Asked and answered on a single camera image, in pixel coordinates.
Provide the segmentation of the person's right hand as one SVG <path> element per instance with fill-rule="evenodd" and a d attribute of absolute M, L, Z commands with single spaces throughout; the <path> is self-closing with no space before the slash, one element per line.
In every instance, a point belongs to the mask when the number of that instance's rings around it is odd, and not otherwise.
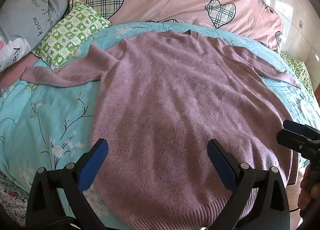
<path fill-rule="evenodd" d="M 298 208 L 300 210 L 306 209 L 308 204 L 311 201 L 311 194 L 308 191 L 308 184 L 309 184 L 309 174 L 310 174 L 310 164 L 305 169 L 302 181 L 300 183 L 300 195 L 298 197 Z"/>

